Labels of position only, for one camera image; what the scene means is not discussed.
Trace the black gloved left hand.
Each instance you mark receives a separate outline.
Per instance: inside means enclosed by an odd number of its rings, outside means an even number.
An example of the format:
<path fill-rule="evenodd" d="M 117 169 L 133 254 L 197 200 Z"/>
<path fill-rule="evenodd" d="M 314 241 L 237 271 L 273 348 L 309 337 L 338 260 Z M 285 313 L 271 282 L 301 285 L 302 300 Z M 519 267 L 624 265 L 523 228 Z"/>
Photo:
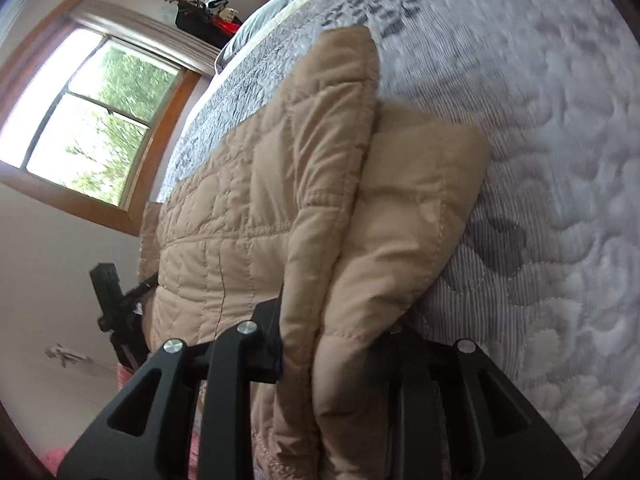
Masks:
<path fill-rule="evenodd" d="M 112 322 L 111 344 L 118 362 L 130 372 L 142 367 L 150 354 L 142 321 L 141 302 L 134 300 L 119 307 Z"/>

